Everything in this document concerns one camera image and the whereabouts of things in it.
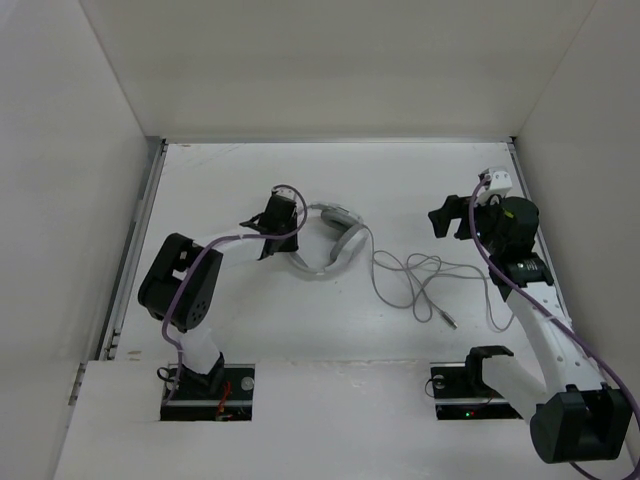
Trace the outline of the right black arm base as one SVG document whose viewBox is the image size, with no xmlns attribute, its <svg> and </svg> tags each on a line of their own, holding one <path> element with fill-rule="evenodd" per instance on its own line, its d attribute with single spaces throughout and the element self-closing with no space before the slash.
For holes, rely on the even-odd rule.
<svg viewBox="0 0 640 480">
<path fill-rule="evenodd" d="M 434 362 L 429 373 L 425 393 L 434 401 L 440 421 L 522 419 L 500 394 L 473 386 L 463 362 Z"/>
</svg>

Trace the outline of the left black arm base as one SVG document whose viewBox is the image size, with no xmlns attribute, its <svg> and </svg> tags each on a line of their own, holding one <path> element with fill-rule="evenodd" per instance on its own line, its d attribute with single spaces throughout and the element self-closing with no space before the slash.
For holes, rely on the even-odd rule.
<svg viewBox="0 0 640 480">
<path fill-rule="evenodd" d="M 255 387 L 254 364 L 227 364 L 214 392 L 181 374 L 179 385 L 171 394 L 176 365 L 161 367 L 158 377 L 163 386 L 159 418 L 163 422 L 249 422 L 253 414 Z"/>
</svg>

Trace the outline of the white grey headphones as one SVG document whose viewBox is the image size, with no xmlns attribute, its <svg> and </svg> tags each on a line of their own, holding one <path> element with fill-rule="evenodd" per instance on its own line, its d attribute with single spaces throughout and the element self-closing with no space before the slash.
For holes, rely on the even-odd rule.
<svg viewBox="0 0 640 480">
<path fill-rule="evenodd" d="M 332 276 L 345 271 L 367 243 L 369 234 L 361 215 L 343 205 L 315 201 L 307 212 L 316 211 L 319 221 L 331 234 L 331 249 L 322 265 L 309 265 L 298 252 L 288 254 L 287 260 L 296 270 L 312 276 Z"/>
</svg>

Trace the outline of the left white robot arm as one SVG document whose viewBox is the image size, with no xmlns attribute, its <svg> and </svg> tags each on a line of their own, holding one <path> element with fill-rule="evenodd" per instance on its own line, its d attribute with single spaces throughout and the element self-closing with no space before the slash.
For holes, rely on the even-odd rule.
<svg viewBox="0 0 640 480">
<path fill-rule="evenodd" d="M 228 232 L 207 241 L 179 233 L 164 240 L 137 298 L 150 316 L 161 322 L 162 338 L 176 351 L 176 366 L 157 371 L 168 389 L 165 403 L 188 384 L 205 397 L 221 390 L 224 355 L 204 322 L 219 274 L 276 253 L 296 251 L 297 233 L 306 219 L 301 194 L 291 186 L 278 185 L 262 212 Z"/>
</svg>

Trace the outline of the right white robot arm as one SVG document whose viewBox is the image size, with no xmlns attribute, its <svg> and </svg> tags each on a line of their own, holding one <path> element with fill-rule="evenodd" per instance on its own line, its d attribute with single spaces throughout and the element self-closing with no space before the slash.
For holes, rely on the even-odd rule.
<svg viewBox="0 0 640 480">
<path fill-rule="evenodd" d="M 551 271 L 534 250 L 536 205 L 496 194 L 477 204 L 450 195 L 428 217 L 438 238 L 459 220 L 455 238 L 475 240 L 487 254 L 490 279 L 522 326 L 543 375 L 534 378 L 505 346 L 476 346 L 465 358 L 465 386 L 504 398 L 528 424 L 534 449 L 547 464 L 616 459 L 632 406 L 594 366 L 556 303 Z"/>
</svg>

